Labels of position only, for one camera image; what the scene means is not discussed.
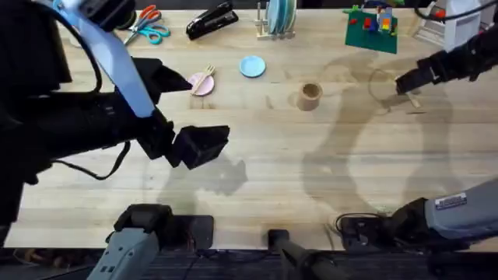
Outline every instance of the sticker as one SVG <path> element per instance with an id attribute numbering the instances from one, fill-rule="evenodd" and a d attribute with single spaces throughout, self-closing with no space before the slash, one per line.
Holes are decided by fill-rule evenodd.
<path id="1" fill-rule="evenodd" d="M 467 195 L 465 193 L 454 194 L 445 198 L 438 198 L 434 201 L 436 210 L 444 210 L 467 204 Z"/>

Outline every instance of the wire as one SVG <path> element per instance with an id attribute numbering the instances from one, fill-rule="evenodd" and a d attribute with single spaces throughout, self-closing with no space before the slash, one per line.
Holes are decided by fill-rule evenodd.
<path id="1" fill-rule="evenodd" d="M 262 254 L 261 256 L 259 257 L 256 257 L 256 258 L 253 258 L 253 259 L 250 259 L 250 260 L 242 260 L 242 261 L 232 261 L 230 259 L 222 259 L 222 258 L 212 258 L 214 256 L 222 256 L 218 251 L 216 251 L 214 254 L 211 254 L 211 255 L 206 255 L 206 254 L 200 254 L 200 256 L 210 260 L 210 261 L 214 261 L 216 263 L 220 263 L 220 264 L 225 264 L 225 265 L 244 265 L 244 264 L 253 264 L 253 263 L 258 263 L 260 261 L 263 261 L 265 258 L 269 257 L 272 255 L 272 252 L 270 251 L 267 251 L 265 252 L 264 254 Z"/>
<path id="2" fill-rule="evenodd" d="M 39 5 L 41 9 L 50 13 L 55 20 L 57 20 L 60 24 L 62 24 L 70 33 L 73 35 L 78 43 L 81 45 L 81 48 L 85 51 L 86 56 L 90 60 L 90 64 L 92 65 L 93 71 L 95 72 L 96 85 L 95 88 L 88 92 L 88 94 L 97 94 L 100 89 L 102 89 L 102 74 L 100 73 L 99 65 L 96 63 L 95 57 L 92 54 L 92 51 L 88 47 L 88 44 L 84 41 L 84 39 L 79 35 L 76 30 L 71 26 L 68 21 L 61 16 L 58 12 L 55 12 L 53 9 L 48 8 L 46 5 L 41 4 L 39 2 L 32 2 L 35 5 Z"/>
<path id="3" fill-rule="evenodd" d="M 190 265 L 188 266 L 187 270 L 185 271 L 185 274 L 184 274 L 184 277 L 182 278 L 182 280 L 187 280 L 187 277 L 188 277 L 188 274 L 190 273 L 190 271 L 192 270 L 192 268 L 194 267 L 194 264 L 201 258 L 200 255 L 197 255 L 197 257 L 190 263 Z"/>
<path id="4" fill-rule="evenodd" d="M 339 217 L 337 217 L 337 219 L 335 219 L 335 230 L 337 230 L 338 233 L 341 233 L 341 235 L 343 235 L 343 232 L 342 232 L 341 226 L 339 225 L 339 222 L 341 222 L 342 218 L 349 217 L 349 216 L 383 218 L 382 215 L 375 214 L 375 213 L 365 213 L 365 212 L 341 214 L 341 215 L 339 215 Z"/>
<path id="5" fill-rule="evenodd" d="M 16 261 L 18 261 L 19 263 L 21 264 L 24 264 L 24 265 L 27 265 L 29 267 L 36 267 L 36 266 L 39 266 L 39 264 L 37 263 L 33 263 L 31 261 L 26 261 L 26 260 L 23 260 L 21 258 L 19 258 L 17 256 L 17 249 L 15 249 L 13 252 L 12 252 L 12 256 L 16 259 Z"/>
<path id="6" fill-rule="evenodd" d="M 438 21 L 438 22 L 443 22 L 443 21 L 446 21 L 446 20 L 452 20 L 452 19 L 460 19 L 464 16 L 469 16 L 475 12 L 480 12 L 482 11 L 483 9 L 486 9 L 486 8 L 489 8 L 490 6 L 492 5 L 495 5 L 496 3 L 498 3 L 498 0 L 494 0 L 494 1 L 491 1 L 489 3 L 486 3 L 484 5 L 481 5 L 475 9 L 472 9 L 470 11 L 467 11 L 467 12 L 463 12 L 463 13 L 459 13 L 457 15 L 451 15 L 451 16 L 445 16 L 445 17 L 437 17 L 437 16 L 433 16 L 433 15 L 424 15 L 421 11 L 420 11 L 420 8 L 419 8 L 419 5 L 420 5 L 420 0 L 416 0 L 415 3 L 413 4 L 413 6 L 415 8 L 414 11 L 415 11 L 415 14 L 421 18 L 421 19 L 427 19 L 427 20 L 432 20 L 432 21 Z"/>
<path id="7" fill-rule="evenodd" d="M 119 153 L 119 155 L 117 156 L 116 158 L 116 162 L 114 163 L 114 166 L 112 167 L 112 169 L 110 170 L 109 174 L 106 175 L 106 176 L 99 176 L 97 175 L 96 173 L 84 168 L 84 167 L 81 167 L 81 166 L 78 166 L 78 165 L 75 165 L 74 163 L 68 163 L 64 160 L 60 160 L 60 159 L 56 159 L 54 161 L 52 161 L 52 163 L 60 163 L 60 164 L 63 164 L 71 169 L 74 169 L 74 170 L 78 170 L 80 172 L 83 172 L 84 174 L 90 176 L 90 177 L 93 177 L 94 179 L 97 179 L 97 180 L 106 180 L 107 178 L 109 178 L 112 174 L 114 174 L 118 169 L 119 167 L 121 166 L 121 164 L 123 163 L 123 160 L 125 159 L 126 155 L 128 154 L 128 152 L 130 151 L 130 147 L 132 145 L 130 144 L 130 141 L 126 141 L 124 143 L 124 147 L 123 149 L 121 150 L 121 152 Z"/>
<path id="8" fill-rule="evenodd" d="M 59 277 L 62 277 L 62 276 L 67 276 L 67 275 L 70 275 L 70 274 L 73 274 L 73 273 L 76 273 L 76 272 L 80 272 L 80 271 L 84 271 L 86 269 L 89 269 L 89 268 L 94 268 L 95 267 L 95 264 L 90 264 L 90 265 L 87 265 L 87 266 L 84 266 L 82 268 L 76 268 L 76 269 L 73 269 L 71 271 L 65 271 L 65 272 L 62 272 L 62 273 L 59 273 L 59 274 L 56 274 L 56 275 L 51 275 L 51 276 L 47 276 L 47 277 L 42 277 L 42 278 L 39 278 L 37 280 L 52 280 L 52 279 L 57 279 Z"/>

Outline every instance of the black stapler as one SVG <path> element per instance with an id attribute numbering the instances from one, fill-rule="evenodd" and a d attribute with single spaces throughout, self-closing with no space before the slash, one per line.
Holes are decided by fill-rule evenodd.
<path id="1" fill-rule="evenodd" d="M 238 20 L 239 17 L 233 11 L 232 2 L 227 1 L 217 5 L 214 9 L 203 12 L 192 20 L 187 25 L 187 35 L 190 40 L 195 40 Z"/>

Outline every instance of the blue plate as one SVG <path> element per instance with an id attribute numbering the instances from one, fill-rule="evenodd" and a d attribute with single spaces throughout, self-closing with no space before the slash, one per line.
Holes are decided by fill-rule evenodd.
<path id="1" fill-rule="evenodd" d="M 268 7 L 268 28 L 269 33 L 274 33 L 279 23 L 280 0 L 270 0 Z"/>
<path id="2" fill-rule="evenodd" d="M 256 78 L 265 72 L 266 64 L 263 58 L 255 55 L 245 57 L 240 62 L 240 72 L 248 78 Z"/>
<path id="3" fill-rule="evenodd" d="M 289 17 L 289 4 L 291 0 L 280 0 L 279 24 L 277 31 L 283 33 L 286 28 L 287 18 Z"/>

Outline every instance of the gray robot arm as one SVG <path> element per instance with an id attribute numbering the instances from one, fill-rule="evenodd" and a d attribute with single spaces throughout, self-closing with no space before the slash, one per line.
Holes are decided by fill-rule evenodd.
<path id="1" fill-rule="evenodd" d="M 449 240 L 498 235 L 498 180 L 425 203 L 427 226 Z"/>
<path id="2" fill-rule="evenodd" d="M 392 216 L 341 215 L 348 251 L 453 251 L 498 236 L 498 180 L 442 198 L 419 198 Z"/>

